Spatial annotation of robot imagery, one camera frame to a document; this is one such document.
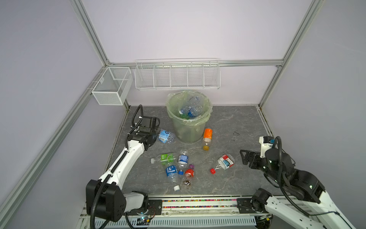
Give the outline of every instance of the wire basket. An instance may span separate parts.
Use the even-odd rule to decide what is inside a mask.
[[[92,93],[100,105],[123,105],[132,82],[129,67],[107,67]]]
[[[139,90],[220,88],[218,60],[136,63],[135,83]]]

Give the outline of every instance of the table surface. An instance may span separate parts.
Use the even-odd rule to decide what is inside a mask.
[[[124,148],[124,138],[131,130],[131,119],[137,107],[131,107],[125,127],[112,155],[111,164]],[[263,188],[274,195],[281,191],[264,178],[259,170],[250,169],[242,164],[241,149],[260,151],[260,136],[267,135],[255,106],[214,106],[206,127],[213,130],[212,144],[209,151],[202,149],[202,138],[195,143],[183,143],[175,138],[172,144],[156,141],[136,161],[123,185],[123,193],[132,191],[150,195],[247,195],[251,196],[258,188]],[[160,118],[160,128],[173,131],[173,122],[166,107],[143,107],[146,116]],[[189,190],[175,192],[167,179],[165,168],[160,163],[151,164],[150,159],[168,152],[187,151],[188,163],[195,166],[195,176]],[[210,169],[223,154],[231,154],[235,164],[227,170],[217,171],[212,175]]]

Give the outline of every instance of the white mesh basket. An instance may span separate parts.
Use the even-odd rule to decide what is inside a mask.
[[[135,83],[139,90],[218,89],[219,61],[182,63],[138,63]]]
[[[107,67],[92,93],[100,105],[123,105],[132,82],[129,67]]]

